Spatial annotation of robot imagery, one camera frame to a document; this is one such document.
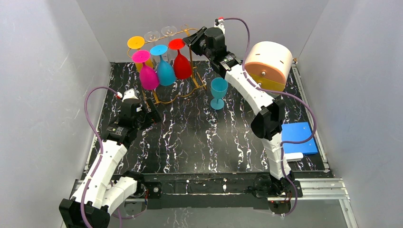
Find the beige cylinder box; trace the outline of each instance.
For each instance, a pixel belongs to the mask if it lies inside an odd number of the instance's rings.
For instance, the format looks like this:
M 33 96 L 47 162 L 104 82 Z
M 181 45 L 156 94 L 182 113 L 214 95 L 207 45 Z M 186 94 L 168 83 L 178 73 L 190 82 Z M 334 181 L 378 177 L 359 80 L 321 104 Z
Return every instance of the beige cylinder box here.
M 292 55 L 285 46 L 263 41 L 257 43 L 245 60 L 245 70 L 268 90 L 283 91 L 291 68 Z

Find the blue wine glass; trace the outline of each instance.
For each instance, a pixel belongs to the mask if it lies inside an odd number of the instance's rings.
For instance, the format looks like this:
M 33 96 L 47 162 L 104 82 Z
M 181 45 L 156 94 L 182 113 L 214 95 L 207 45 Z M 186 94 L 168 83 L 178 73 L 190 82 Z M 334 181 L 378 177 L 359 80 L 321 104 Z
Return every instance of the blue wine glass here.
M 215 110 L 220 110 L 224 107 L 222 98 L 227 93 L 228 82 L 225 79 L 218 77 L 211 81 L 211 94 L 214 99 L 211 100 L 210 105 Z
M 176 80 L 175 72 L 173 71 L 172 66 L 163 60 L 162 54 L 164 54 L 167 50 L 168 47 L 165 45 L 157 45 L 150 49 L 151 55 L 160 56 L 161 61 L 157 67 L 157 75 L 162 86 L 172 85 Z

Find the white wall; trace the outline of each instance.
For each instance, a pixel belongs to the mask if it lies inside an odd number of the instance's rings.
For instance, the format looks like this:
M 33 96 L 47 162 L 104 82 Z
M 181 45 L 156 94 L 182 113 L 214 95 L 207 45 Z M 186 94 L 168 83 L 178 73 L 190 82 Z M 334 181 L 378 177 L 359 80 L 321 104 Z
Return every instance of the white wall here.
M 60 227 L 110 64 L 74 0 L 0 0 L 0 40 L 0 227 Z
M 165 26 L 212 27 L 218 17 L 239 17 L 248 23 L 251 45 L 274 41 L 298 57 L 328 0 L 77 0 L 111 62 L 130 62 L 127 40 Z M 241 22 L 228 21 L 226 44 L 240 58 L 247 35 Z
M 402 227 L 403 2 L 330 0 L 299 59 L 360 227 Z

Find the wine glass base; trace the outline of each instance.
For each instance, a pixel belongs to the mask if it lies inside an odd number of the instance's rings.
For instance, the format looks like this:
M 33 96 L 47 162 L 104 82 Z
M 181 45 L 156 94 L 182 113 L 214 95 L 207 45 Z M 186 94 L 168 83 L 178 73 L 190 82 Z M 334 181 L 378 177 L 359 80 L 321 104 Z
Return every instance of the wine glass base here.
M 224 107 L 224 101 L 222 99 L 214 98 L 211 100 L 210 105 L 215 110 L 220 110 Z

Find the blue folder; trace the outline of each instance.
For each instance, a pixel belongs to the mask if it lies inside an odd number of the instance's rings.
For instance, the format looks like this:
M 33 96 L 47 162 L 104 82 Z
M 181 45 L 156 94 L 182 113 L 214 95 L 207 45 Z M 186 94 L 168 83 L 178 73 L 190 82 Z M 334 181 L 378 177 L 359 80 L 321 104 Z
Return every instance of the blue folder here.
M 302 141 L 307 139 L 312 133 L 308 122 L 283 124 L 282 128 L 281 138 L 283 141 Z M 301 152 L 303 154 L 315 154 L 318 152 L 313 138 L 302 144 L 285 143 L 283 147 L 284 153 Z

